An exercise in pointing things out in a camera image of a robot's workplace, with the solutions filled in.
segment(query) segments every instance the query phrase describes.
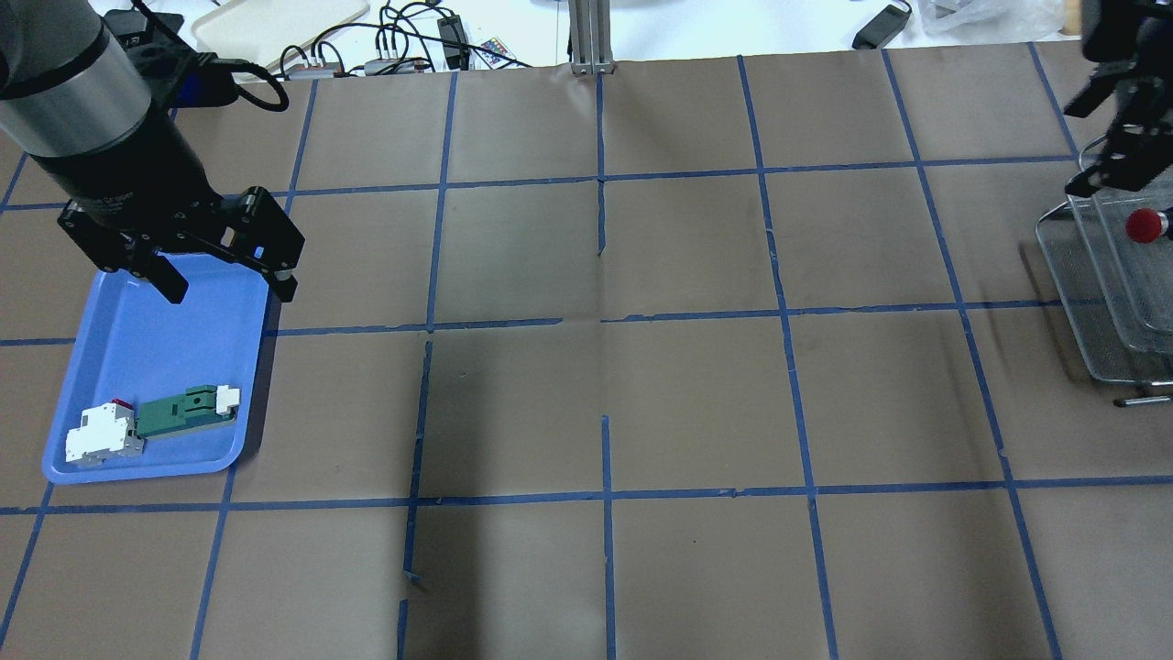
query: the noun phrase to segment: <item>grid of blue tape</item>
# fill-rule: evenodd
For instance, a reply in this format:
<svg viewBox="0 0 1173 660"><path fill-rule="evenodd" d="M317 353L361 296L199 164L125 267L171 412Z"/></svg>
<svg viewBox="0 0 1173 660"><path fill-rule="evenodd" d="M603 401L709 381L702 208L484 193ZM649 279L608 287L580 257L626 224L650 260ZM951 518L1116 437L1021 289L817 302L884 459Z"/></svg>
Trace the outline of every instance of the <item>grid of blue tape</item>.
<svg viewBox="0 0 1173 660"><path fill-rule="evenodd" d="M298 336L298 335L331 335L331 334L353 334L353 333L401 333L401 332L422 332L422 333L438 333L447 332L447 329L466 329L466 328L481 328L481 327L514 327L514 326L535 326L535 325L556 325L562 321L561 318L529 318L529 319L513 319L513 320L493 320L493 321L463 321L463 322L436 322L435 321L435 287L436 278L440 264L440 249L441 249L441 237L443 230L443 209L445 209L445 195L449 189L457 188L482 188L482 186L502 186L502 185L538 185L538 184L562 184L562 183L578 183L585 181L596 181L598 183L598 250L602 252L606 246L606 211L605 211L605 185L609 181L631 181L631 179L655 179L655 178L684 178L684 177L707 177L707 176L740 176L740 175L753 175L758 177L759 189L761 193L761 204L765 217L765 230L767 236L767 245L769 250L771 268L774 279L774 287L778 297L777 308L760 308L760 309L737 309L737 311L713 311L713 312L683 312L683 313L657 313L657 314L631 314L623 318L604 319L603 322L630 322L630 321L658 321L658 320L699 320L699 319L717 319L717 318L752 318L752 317L777 317L781 324L781 333L784 338L784 347L786 354L787 372L791 380L791 393L793 396L793 406L795 413L795 420L798 423L799 431L799 444L800 455L802 460L802 472L804 472L804 484L801 487L768 487L768 488L748 488L748 489L674 489L674 490L628 490L628 491L616 491L611 487L611 437L610 437L610 422L608 417L602 420L602 453L603 453L603 475L602 475L602 488L595 491L576 491L576 492L557 492L557 494L530 494L530 495L516 495L516 496L486 496L486 497L442 497L442 498L425 498L419 496L419 484L420 475L422 471L423 461L423 449L425 449L425 423L427 416L427 402L428 402L428 389L429 389L429 375L432 365L432 342L427 342L425 348L422 376L420 382L420 401L419 401L419 416L416 422L416 437L415 437L415 449L413 455L412 464L412 481L411 490L408 497L402 498L377 498L377 499L340 499L340 501L298 501L298 502L232 502L232 487L236 478L236 469L230 468L224 483L224 490L219 503L198 503L198 504L148 504L148 505L50 505L50 499L53 496L53 485L48 484L41 498L41 503L35 508L0 508L0 516L33 516L34 524L32 532L26 545L25 554L21 560L20 569L18 571L16 580L13 585L13 590L8 598L8 603L5 608L4 620L0 621L0 646L4 645L5 637L7 635L8 626L12 621L13 612L16 608L16 604L20 597L20 591L25 581L25 577L28 572L28 566L32 562L36 542L40 536L41 526L47 516L60 516L60 515L74 515L74 513L147 513L147 512L217 512L216 531L212 539L212 546L209 553L208 569L205 573L205 579L203 584L201 606L198 610L197 621L195 626L195 634L192 635L190 658L195 660L199 655L199 646L203 637L203 626L206 620L208 604L212 591L212 585L215 583L216 576L216 564L219 556L219 549L224 535L224 525L226 518L232 511L278 511L278 510L312 510L312 509L369 509L369 508L404 508L407 510L407 532L405 535L405 549L404 549L404 571L408 578L414 579L413 569L413 557L414 557L414 539L415 539L415 523L416 516L420 508L433 508L433 506L496 506L496 505L510 505L510 504L529 504L529 503L560 503L560 502L601 502L603 504L603 545L604 556L606 558L605 565L605 594L606 594L606 654L608 658L613 660L618 656L619 649L616 640L616 610L615 610L615 547L613 547L613 536L612 536L612 503L616 501L626 499L679 499L679 498L738 498L738 497L802 497L808 502L809 518L811 518L811 533L812 544L815 554L815 570L818 573L818 584L820 591L820 598L822 601L823 611L823 622L826 626L827 645L829 649L829 655L833 659L839 658L838 642L834 628L834 615L833 607L830 603L830 593L828 587L827 567L822 552L822 538L819 525L819 512L818 512L818 498L819 496L829 495L868 495L868 494L930 494L930 492L961 492L961 491L978 491L978 490L1002 490L1008 494L1011 502L1011 509L1013 512L1015 524L1018 530L1019 540L1022 543L1023 552L1026 558L1028 569L1030 573L1030 579L1035 588L1036 599L1038 603L1039 612L1043 619L1044 630L1050 645L1051 654L1056 660L1062 659L1062 649L1059 648L1058 637L1055 631L1055 625L1050 615L1050 611L1046 603L1045 591L1043 588L1042 579L1038 574L1038 567L1035 562L1033 551L1030 544L1030 533L1026 529L1026 523L1022 513L1022 506L1018 501L1018 491L1021 490L1032 490L1032 489L1056 489L1056 488L1103 488L1103 487L1145 487L1145 485L1173 485L1173 476L1171 475L1152 475L1152 476L1135 476L1135 477L1100 477L1100 478L1057 478L1057 479L1016 479L1013 477L1009 461L1005 458L1002 450L1003 441L1002 434L997 422L997 414L994 408L992 399L990 396L989 385L985 381L984 370L982 368L982 359L974 340L971 326L969 321L969 311L975 308L1013 308L1013 307L1033 307L1033 306L1055 306L1058 305L1058 300L984 300L984 301L972 301L965 300L961 286L957 279L957 273L952 265L952 259L949 253L949 245L945 239L944 232L941 226L941 220L937 215L936 205L933 198L933 191L925 176L927 168L935 166L956 166L956 165L972 165L972 164L1006 164L1006 163L1032 163L1032 162L1069 162L1077 157L1078 152L1076 149L1074 138L1067 128L1066 122L1063 118L1062 110L1059 107L1059 101L1052 89L1050 81L1046 77L1046 72L1042 64L1042 60L1038 56L1038 52L1033 45L1028 45L1031 57L1033 60L1035 67L1038 72L1039 80L1044 88L1049 100L1051 101L1052 108L1056 114L1056 118L1062 127L1065 138L1071 149L1070 154L1055 155L1055 156L1033 156L1033 157L1010 157L1010 158L965 158L965 159L922 159L920 156L920 150L916 143L916 136L913 130L911 123L908 117L908 113L904 107L903 96L901 94L900 83L897 81L895 70L891 67L890 59L888 54L882 53L884 61L884 67L891 83L893 94L896 98L896 103L900 110L901 120L904 125L904 130L908 137L909 147L913 152L911 161L899 161L899 162L872 162L872 163L853 163L853 164L826 164L826 165L802 165L802 166L766 166L764 163L761 154L761 143L758 134L757 116L753 108L753 94L750 87L750 80L746 74L745 62L743 57L738 57L738 72L741 80L741 89L745 96L746 113L750 120L751 134L753 138L754 147L754 159L755 166L752 169L727 169L727 170L703 170L703 171L664 171L664 172L646 172L646 173L626 173L626 175L608 175L605 173L604 166L604 140L603 140L603 93L604 82L599 77L597 80L596 97L596 121L597 121L597 140L598 140L598 172L596 176L583 176L583 177L561 177L561 178L528 178L528 179L510 179L510 181L480 181L480 182L465 182L465 183L449 183L447 181L448 170L448 158L452 143L452 122L453 122L453 108L456 100L456 87L457 87L457 75L453 75L449 89L448 89L448 103L447 103L447 116L445 121L445 140L443 140L443 155L441 159L441 173L440 181L435 184L421 184L421 185L375 185L375 186L362 186L362 188L332 188L332 189L317 189L317 190L299 190L297 186L298 176L300 173L301 162L305 155L305 143L306 137L310 131L310 122L313 116L313 107L317 97L317 81L311 84L310 100L306 107L305 118L301 128L301 135L298 144L297 158L294 161L293 173L290 179L289 189L280 192L285 195L285 210L290 211L296 198L298 196L307 195L341 195L341 193L360 193L360 192L384 192L384 191L398 191L398 190L438 190L439 203L436 207L435 218L435 230L433 240L433 253L430 264L430 274L428 283L428 313L427 320L423 324L411 324L411 325L398 325L398 326L332 326L332 327L305 327L305 328L286 328L279 329L274 334L278 336ZM22 155L16 164L16 169L5 189L4 197L0 198L0 212L4 211L19 211L19 210L40 210L40 209L55 209L61 204L57 203L43 203L43 204L11 204L9 200L13 195L13 190L16 186L16 182L20 177L21 171L27 165L27 156ZM766 186L766 177L771 173L786 173L794 171L836 171L836 170L853 170L853 169L886 169L886 168L915 168L921 181L921 185L924 192L925 204L929 209L929 215L933 219L934 230L936 231L937 241L941 249L941 256L945 264L945 270L949 275L949 283L954 293L952 302L925 302L925 304L899 304L899 305L872 305L862 307L789 307L786 304L786 294L784 288L784 283L779 273L778 265L778 250L774 244L773 234L773 216L769 202L769 193ZM975 379L978 382L983 403L985 406L988 421L990 429L994 435L996 449L998 450L999 460L1002 463L1003 478L1001 481L990 482L942 482L942 483L916 483L916 484L838 484L838 485L820 485L815 482L814 469L811 463L809 444L807 441L805 421L802 414L802 395L801 385L799 379L799 373L795 368L794 362L794 351L791 343L789 333L789 319L794 315L802 314L828 314L828 313L883 313L883 312L917 312L917 311L956 311L962 320L967 342L969 346L970 358L972 361L972 367L975 372ZM5 347L28 347L28 346L56 346L56 345L70 345L74 342L72 338L41 338L41 339L29 339L29 340L0 340L0 348ZM396 639L399 641L399 656L401 658L405 651L406 635L407 635L407 620L408 620L408 600L402 600L399 604L399 618L398 618L398 631Z"/></svg>

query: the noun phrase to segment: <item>robotic arm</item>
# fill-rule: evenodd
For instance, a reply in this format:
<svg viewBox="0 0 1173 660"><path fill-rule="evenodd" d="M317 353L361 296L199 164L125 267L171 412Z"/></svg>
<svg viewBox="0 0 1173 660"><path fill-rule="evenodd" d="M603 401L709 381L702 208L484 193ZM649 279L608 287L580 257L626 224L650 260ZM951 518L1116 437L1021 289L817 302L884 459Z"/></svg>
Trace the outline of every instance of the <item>robotic arm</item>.
<svg viewBox="0 0 1173 660"><path fill-rule="evenodd" d="M1099 66L1065 111L1086 117L1114 94L1117 115L1097 162L1066 191L1140 190L1173 164L1173 4L1084 0L1083 33L1084 56Z"/></svg>
<svg viewBox="0 0 1173 660"><path fill-rule="evenodd" d="M77 246L172 302L188 283L164 252L240 263L283 301L297 288L301 233L264 188L229 199L212 190L167 114L189 79L218 81L231 102L231 73L253 69L177 38L124 50L86 0L0 0L0 127L70 195L57 222ZM270 109L284 109L274 87L282 103Z"/></svg>

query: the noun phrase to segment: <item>plastic bag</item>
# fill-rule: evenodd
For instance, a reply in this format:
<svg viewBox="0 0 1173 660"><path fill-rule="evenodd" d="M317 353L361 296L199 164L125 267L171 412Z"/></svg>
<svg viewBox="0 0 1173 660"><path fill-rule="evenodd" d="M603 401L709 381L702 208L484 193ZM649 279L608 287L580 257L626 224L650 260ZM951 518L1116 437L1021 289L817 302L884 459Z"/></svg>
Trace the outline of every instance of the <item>plastic bag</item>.
<svg viewBox="0 0 1173 660"><path fill-rule="evenodd" d="M978 43L1032 41L1058 32L1065 19L1063 0L916 0L916 5L925 34L949 32Z"/></svg>
<svg viewBox="0 0 1173 660"><path fill-rule="evenodd" d="M1010 8L1008 0L916 0L916 4L927 34L941 34L965 23L986 21L1005 14Z"/></svg>

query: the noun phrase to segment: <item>red knob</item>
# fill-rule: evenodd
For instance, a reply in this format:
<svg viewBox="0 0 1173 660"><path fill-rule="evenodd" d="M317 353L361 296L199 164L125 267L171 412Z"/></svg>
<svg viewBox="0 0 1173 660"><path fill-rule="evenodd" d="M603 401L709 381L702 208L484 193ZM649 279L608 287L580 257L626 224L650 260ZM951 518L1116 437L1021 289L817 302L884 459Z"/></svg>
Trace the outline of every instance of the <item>red knob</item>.
<svg viewBox="0 0 1173 660"><path fill-rule="evenodd" d="M1157 209L1137 209L1124 225L1128 238L1138 243L1152 243L1169 229L1169 218Z"/></svg>

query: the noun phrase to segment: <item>white tray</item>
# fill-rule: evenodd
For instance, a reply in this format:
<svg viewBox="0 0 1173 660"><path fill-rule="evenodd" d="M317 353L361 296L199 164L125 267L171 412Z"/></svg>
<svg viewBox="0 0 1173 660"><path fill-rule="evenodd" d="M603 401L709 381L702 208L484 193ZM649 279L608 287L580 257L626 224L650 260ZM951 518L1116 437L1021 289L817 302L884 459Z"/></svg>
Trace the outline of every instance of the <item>white tray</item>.
<svg viewBox="0 0 1173 660"><path fill-rule="evenodd" d="M277 68L290 43L308 46L321 30L352 21L367 0L230 0L191 23L197 50Z"/></svg>

